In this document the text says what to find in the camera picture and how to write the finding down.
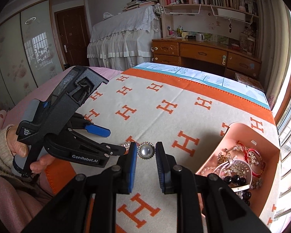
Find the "wooden desk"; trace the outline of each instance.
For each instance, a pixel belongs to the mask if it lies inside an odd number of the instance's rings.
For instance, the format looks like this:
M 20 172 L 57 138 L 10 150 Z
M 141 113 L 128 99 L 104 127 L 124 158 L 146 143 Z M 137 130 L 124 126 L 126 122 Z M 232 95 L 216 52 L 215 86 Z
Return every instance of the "wooden desk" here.
M 155 63 L 189 67 L 231 79 L 235 78 L 235 72 L 254 79 L 260 73 L 259 59 L 224 44 L 188 39 L 153 39 L 152 45 Z

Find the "pink storage box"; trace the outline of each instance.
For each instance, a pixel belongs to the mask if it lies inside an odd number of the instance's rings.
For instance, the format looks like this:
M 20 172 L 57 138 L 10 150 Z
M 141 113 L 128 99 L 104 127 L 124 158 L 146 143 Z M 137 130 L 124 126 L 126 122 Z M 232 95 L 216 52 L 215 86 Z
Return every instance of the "pink storage box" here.
M 240 141 L 245 147 L 256 149 L 266 163 L 264 172 L 261 175 L 263 180 L 262 187 L 250 190 L 252 193 L 250 208 L 255 215 L 259 217 L 274 182 L 277 164 L 280 158 L 280 150 L 252 128 L 243 123 L 232 123 L 229 125 L 226 134 L 217 148 L 199 168 L 196 174 L 200 174 L 205 167 L 216 167 L 219 152 L 223 153 L 223 149 L 225 148 L 232 149 L 237 144 L 237 141 Z M 237 158 L 244 160 L 244 155 L 242 153 L 236 154 L 235 152 L 231 152 L 231 155 L 237 155 Z

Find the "white hanging shelf rack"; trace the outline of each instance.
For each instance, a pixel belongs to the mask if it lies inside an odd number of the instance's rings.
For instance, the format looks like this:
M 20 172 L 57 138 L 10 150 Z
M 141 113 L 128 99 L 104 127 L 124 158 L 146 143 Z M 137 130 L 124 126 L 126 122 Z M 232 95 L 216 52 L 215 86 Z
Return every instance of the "white hanging shelf rack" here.
M 201 4 L 199 5 L 199 10 L 198 10 L 198 13 L 190 13 L 190 12 L 173 12 L 172 10 L 170 9 L 167 9 L 163 6 L 163 10 L 164 10 L 164 13 L 166 15 L 183 15 L 183 14 L 186 14 L 186 15 L 198 15 L 200 13 L 200 7 L 201 7 Z
M 246 24 L 248 24 L 248 25 L 251 25 L 252 22 L 253 22 L 253 15 L 251 16 L 250 22 L 246 22 L 246 21 L 244 21 L 244 20 L 240 20 L 240 19 L 237 19 L 237 18 L 232 18 L 232 17 L 227 17 L 227 16 L 216 15 L 216 14 L 214 13 L 214 10 L 213 10 L 212 5 L 210 5 L 210 7 L 211 7 L 211 10 L 212 10 L 213 15 L 214 15 L 216 18 L 217 18 L 217 17 L 223 17 L 223 18 L 229 20 L 230 23 L 231 23 L 232 20 L 240 21 L 240 22 L 246 23 Z M 243 15 L 245 16 L 245 13 L 236 12 L 236 11 L 233 11 L 233 10 L 229 10 L 229 11 L 232 11 L 233 13 L 243 14 Z

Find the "screw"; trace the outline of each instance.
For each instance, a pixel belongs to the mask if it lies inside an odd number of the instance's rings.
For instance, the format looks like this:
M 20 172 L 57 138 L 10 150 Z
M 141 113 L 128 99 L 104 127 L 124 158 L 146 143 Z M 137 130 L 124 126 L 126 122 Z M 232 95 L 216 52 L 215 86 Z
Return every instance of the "screw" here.
M 121 169 L 121 167 L 119 165 L 114 165 L 114 166 L 111 167 L 111 170 L 113 172 L 118 172 L 118 171 L 120 171 L 120 169 Z
M 208 178 L 210 180 L 216 181 L 216 180 L 218 180 L 219 177 L 218 177 L 218 175 L 216 175 L 214 173 L 211 173 L 211 174 L 208 175 Z
M 180 171 L 182 171 L 182 166 L 180 166 L 180 165 L 174 165 L 174 166 L 173 166 L 173 169 L 174 169 L 175 171 L 177 171 L 177 172 L 180 172 Z
M 85 179 L 85 175 L 84 174 L 78 174 L 76 177 L 75 177 L 75 180 L 76 181 L 82 181 Z

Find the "beige curtain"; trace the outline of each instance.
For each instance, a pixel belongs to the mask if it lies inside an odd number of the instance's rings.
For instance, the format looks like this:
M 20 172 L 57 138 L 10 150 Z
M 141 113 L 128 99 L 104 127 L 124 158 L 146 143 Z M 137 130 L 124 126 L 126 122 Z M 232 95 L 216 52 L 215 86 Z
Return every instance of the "beige curtain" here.
M 258 0 L 260 41 L 258 57 L 262 60 L 260 82 L 273 108 L 284 81 L 291 54 L 291 18 L 283 0 Z

